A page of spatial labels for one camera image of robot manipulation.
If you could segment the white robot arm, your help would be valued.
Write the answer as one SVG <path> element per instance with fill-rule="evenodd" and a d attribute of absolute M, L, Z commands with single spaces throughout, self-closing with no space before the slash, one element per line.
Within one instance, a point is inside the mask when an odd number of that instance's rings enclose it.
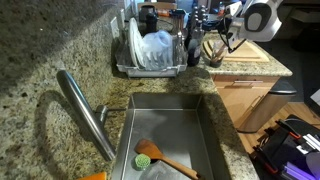
<path fill-rule="evenodd" d="M 217 30 L 228 44 L 246 39 L 268 42 L 273 39 L 282 22 L 278 17 L 278 8 L 283 0 L 236 0 L 224 8 L 215 20 L 205 21 L 205 31 Z"/>

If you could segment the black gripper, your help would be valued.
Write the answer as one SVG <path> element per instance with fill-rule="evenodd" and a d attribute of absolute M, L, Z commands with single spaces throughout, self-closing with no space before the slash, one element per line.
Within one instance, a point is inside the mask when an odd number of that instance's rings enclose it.
<path fill-rule="evenodd" d="M 228 32 L 230 26 L 230 19 L 223 18 L 220 20 L 209 20 L 202 24 L 202 29 L 204 31 L 217 30 L 219 33 L 225 34 Z"/>

